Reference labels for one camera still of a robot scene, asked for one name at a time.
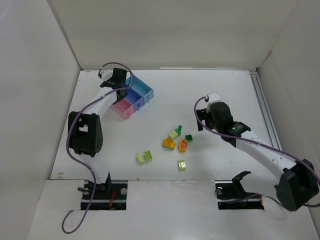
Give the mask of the dark green square lego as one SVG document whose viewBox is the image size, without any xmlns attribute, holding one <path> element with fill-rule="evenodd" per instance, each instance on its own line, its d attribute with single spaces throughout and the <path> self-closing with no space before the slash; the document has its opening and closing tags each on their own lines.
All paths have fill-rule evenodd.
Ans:
<svg viewBox="0 0 320 240">
<path fill-rule="evenodd" d="M 193 141 L 193 137 L 192 137 L 191 134 L 185 135 L 185 139 L 186 139 L 188 142 L 192 142 L 192 141 Z"/>
</svg>

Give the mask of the metallic gold lego brick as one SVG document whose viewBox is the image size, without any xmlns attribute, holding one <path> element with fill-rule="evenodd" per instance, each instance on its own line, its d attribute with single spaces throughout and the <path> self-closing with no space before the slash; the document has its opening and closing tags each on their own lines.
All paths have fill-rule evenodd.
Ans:
<svg viewBox="0 0 320 240">
<path fill-rule="evenodd" d="M 177 161 L 177 165 L 178 165 L 178 170 L 180 172 L 185 171 L 187 169 L 187 165 L 186 165 L 186 162 L 184 160 L 178 160 Z"/>
</svg>

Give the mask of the light green rectangular lego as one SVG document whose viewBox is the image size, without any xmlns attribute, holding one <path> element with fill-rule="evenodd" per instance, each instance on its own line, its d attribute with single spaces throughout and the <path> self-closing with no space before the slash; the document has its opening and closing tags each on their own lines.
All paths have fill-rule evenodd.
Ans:
<svg viewBox="0 0 320 240">
<path fill-rule="evenodd" d="M 151 162 L 153 160 L 152 153 L 149 150 L 145 151 L 143 155 L 147 162 Z"/>
</svg>

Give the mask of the light green rounded lego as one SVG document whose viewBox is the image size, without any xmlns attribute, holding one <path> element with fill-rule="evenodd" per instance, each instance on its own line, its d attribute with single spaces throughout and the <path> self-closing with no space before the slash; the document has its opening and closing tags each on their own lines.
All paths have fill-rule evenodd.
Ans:
<svg viewBox="0 0 320 240">
<path fill-rule="evenodd" d="M 137 154 L 136 155 L 136 159 L 140 164 L 144 164 L 145 163 L 144 157 L 141 154 Z"/>
</svg>

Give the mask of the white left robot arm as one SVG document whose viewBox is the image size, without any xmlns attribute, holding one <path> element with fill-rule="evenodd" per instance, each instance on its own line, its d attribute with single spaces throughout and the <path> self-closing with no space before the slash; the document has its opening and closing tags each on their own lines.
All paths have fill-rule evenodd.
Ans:
<svg viewBox="0 0 320 240">
<path fill-rule="evenodd" d="M 76 163 L 84 166 L 91 174 L 91 180 L 98 180 L 97 167 L 93 159 L 101 151 L 104 137 L 101 118 L 115 103 L 127 96 L 126 86 L 128 71 L 122 68 L 103 70 L 100 73 L 102 83 L 94 98 L 80 111 L 68 115 L 66 151 Z"/>
</svg>

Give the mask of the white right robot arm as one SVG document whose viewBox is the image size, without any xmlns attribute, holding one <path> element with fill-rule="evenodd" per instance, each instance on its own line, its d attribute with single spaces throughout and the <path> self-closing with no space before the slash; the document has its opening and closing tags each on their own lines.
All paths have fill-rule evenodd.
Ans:
<svg viewBox="0 0 320 240">
<path fill-rule="evenodd" d="M 320 178 L 310 161 L 264 143 L 249 126 L 233 119 L 225 102 L 211 102 L 206 108 L 194 108 L 193 111 L 199 131 L 207 130 L 220 136 L 274 175 L 278 181 L 274 187 L 276 197 L 286 210 L 295 212 L 301 207 L 320 206 L 308 203 L 320 192 Z"/>
</svg>

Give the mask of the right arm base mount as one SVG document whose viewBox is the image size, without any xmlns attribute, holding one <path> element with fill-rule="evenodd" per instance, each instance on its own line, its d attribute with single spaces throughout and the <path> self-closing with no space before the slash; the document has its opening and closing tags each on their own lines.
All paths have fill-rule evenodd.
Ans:
<svg viewBox="0 0 320 240">
<path fill-rule="evenodd" d="M 264 210 L 261 195 L 244 190 L 241 180 L 251 174 L 242 171 L 231 180 L 215 180 L 214 195 L 219 210 Z"/>
</svg>

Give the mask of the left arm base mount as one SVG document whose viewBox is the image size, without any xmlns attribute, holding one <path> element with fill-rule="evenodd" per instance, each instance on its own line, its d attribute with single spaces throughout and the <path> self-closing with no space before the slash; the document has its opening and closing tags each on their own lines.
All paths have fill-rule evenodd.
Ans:
<svg viewBox="0 0 320 240">
<path fill-rule="evenodd" d="M 77 190 L 82 193 L 80 209 L 89 205 L 94 183 L 86 180 L 83 187 Z M 111 180 L 108 174 L 105 182 L 97 184 L 89 210 L 91 211 L 124 211 L 127 208 L 128 181 Z"/>
</svg>

